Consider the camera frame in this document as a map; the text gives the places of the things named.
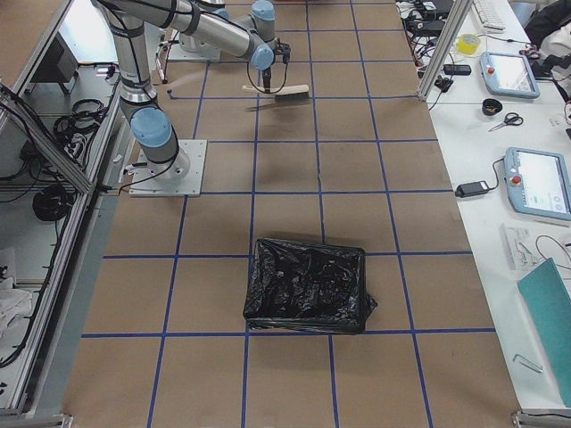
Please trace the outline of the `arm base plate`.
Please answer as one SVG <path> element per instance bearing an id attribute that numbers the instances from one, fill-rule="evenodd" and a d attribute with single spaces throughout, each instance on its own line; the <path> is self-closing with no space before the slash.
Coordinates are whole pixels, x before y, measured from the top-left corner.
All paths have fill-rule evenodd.
<path id="1" fill-rule="evenodd" d="M 169 60 L 174 62 L 218 62 L 219 58 L 217 47 L 185 34 L 174 36 L 169 53 Z"/>
<path id="2" fill-rule="evenodd" d="M 174 164 L 145 165 L 134 170 L 135 183 L 128 188 L 133 197 L 197 197 L 201 194 L 206 140 L 182 139 Z"/>

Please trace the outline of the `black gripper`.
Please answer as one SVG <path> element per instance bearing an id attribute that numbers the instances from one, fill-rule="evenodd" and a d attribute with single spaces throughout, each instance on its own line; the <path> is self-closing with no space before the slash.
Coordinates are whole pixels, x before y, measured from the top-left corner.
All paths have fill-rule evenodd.
<path id="1" fill-rule="evenodd" d="M 263 90 L 264 93 L 271 93 L 271 68 L 268 67 L 267 69 L 263 70 L 261 72 L 261 78 L 262 78 L 262 82 L 263 82 Z"/>

